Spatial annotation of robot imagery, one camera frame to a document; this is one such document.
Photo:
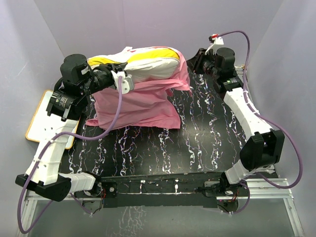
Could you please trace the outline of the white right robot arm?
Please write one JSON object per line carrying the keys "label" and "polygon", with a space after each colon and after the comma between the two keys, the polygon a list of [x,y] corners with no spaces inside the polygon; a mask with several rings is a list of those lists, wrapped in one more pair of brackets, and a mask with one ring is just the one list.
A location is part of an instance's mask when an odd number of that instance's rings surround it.
{"label": "white right robot arm", "polygon": [[215,91],[244,131],[246,143],[239,153],[239,161],[221,174],[219,183],[209,187],[211,191],[231,196],[241,187],[242,181],[259,168],[279,162],[285,135],[257,117],[257,111],[250,108],[252,103],[237,75],[232,49],[221,47],[213,51],[200,48],[193,58],[187,60],[187,65],[193,73],[212,78]]}

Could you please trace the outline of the white yellow pillow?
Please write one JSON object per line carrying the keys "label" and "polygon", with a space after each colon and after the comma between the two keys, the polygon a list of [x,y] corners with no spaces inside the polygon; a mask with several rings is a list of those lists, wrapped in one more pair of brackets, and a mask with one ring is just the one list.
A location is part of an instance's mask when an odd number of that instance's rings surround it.
{"label": "white yellow pillow", "polygon": [[143,48],[126,47],[121,52],[88,58],[92,68],[101,64],[126,64],[125,71],[135,83],[149,80],[169,79],[179,71],[183,55],[165,46]]}

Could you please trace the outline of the pink satin pillowcase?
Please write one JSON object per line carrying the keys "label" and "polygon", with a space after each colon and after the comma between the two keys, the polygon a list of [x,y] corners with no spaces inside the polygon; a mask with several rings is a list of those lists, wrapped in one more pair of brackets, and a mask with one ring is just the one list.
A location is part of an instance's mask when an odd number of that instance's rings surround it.
{"label": "pink satin pillowcase", "polygon": [[173,95],[172,90],[191,93],[190,77],[184,56],[179,71],[171,78],[134,82],[134,90],[122,96],[121,110],[114,128],[126,126],[180,128],[178,112],[168,100]]}

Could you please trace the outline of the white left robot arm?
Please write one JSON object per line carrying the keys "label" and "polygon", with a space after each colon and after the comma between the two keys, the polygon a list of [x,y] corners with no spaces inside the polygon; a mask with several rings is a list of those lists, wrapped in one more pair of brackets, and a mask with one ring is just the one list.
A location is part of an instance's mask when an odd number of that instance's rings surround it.
{"label": "white left robot arm", "polygon": [[82,54],[72,54],[60,66],[61,78],[49,98],[46,113],[57,116],[62,125],[41,125],[44,136],[24,174],[17,175],[15,183],[22,191],[33,191],[43,198],[62,201],[69,193],[86,191],[91,197],[101,194],[102,185],[96,176],[83,172],[78,175],[59,173],[59,165],[68,139],[73,136],[88,98],[93,93],[113,87],[122,96],[133,88],[131,75],[125,71],[127,62],[97,63],[91,66]]}

